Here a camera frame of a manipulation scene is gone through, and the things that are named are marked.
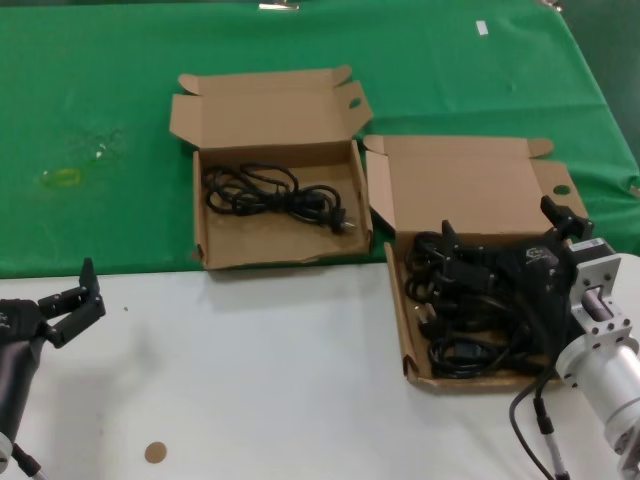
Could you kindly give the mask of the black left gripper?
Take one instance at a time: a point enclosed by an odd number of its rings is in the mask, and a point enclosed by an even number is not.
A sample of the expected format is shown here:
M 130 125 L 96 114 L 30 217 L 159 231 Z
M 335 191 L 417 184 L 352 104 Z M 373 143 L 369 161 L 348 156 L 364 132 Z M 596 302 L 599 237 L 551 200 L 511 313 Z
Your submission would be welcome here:
M 93 261 L 86 258 L 77 287 L 37 303 L 21 299 L 1 301 L 1 349 L 24 342 L 41 346 L 43 335 L 56 349 L 61 349 L 105 314 Z

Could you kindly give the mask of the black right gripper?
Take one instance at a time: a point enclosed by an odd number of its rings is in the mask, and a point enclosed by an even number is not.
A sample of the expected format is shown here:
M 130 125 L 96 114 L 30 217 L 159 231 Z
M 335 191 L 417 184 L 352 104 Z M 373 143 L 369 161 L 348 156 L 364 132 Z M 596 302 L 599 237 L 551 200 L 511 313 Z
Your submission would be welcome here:
M 442 275 L 471 289 L 494 289 L 498 270 L 530 305 L 565 301 L 571 283 L 566 240 L 592 238 L 594 224 L 545 195 L 540 208 L 552 227 L 542 235 L 505 247 L 463 242 L 448 220 L 442 221 Z

